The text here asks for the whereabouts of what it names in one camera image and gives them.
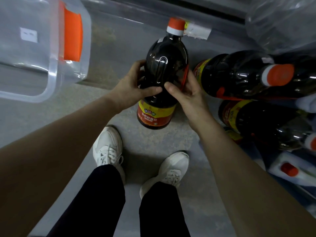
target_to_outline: pant leg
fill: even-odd
[[[176,187],[157,182],[144,195],[139,208],[140,235],[190,236]]]
[[[124,204],[125,190],[117,169],[97,167],[47,237],[113,236]]]

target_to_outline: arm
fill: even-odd
[[[312,236],[316,220],[274,179],[253,162],[208,111],[192,72],[187,93],[165,87],[182,105],[199,135],[217,187],[238,236]]]
[[[63,191],[108,121],[161,87],[137,88],[144,61],[109,94],[0,149],[1,236],[27,236]]]

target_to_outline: forearm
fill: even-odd
[[[104,96],[0,149],[2,236],[31,231],[117,112]]]
[[[197,132],[238,236],[310,236],[315,219],[254,163],[212,117]]]

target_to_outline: shoe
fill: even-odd
[[[178,151],[168,156],[159,168],[158,175],[147,180],[140,188],[140,198],[149,191],[149,189],[157,182],[161,181],[171,184],[176,188],[180,185],[180,180],[185,175],[189,167],[189,156],[183,151]]]
[[[92,149],[97,167],[114,165],[125,184],[125,172],[121,166],[123,144],[119,132],[111,126],[106,126],[94,142]]]

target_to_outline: white shoelace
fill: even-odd
[[[178,187],[180,184],[180,176],[180,170],[168,170],[168,172],[166,173],[166,177],[162,182]]]
[[[121,164],[123,162],[123,156],[117,157],[117,152],[109,146],[103,146],[98,154],[100,155],[100,165],[114,165],[116,163]]]

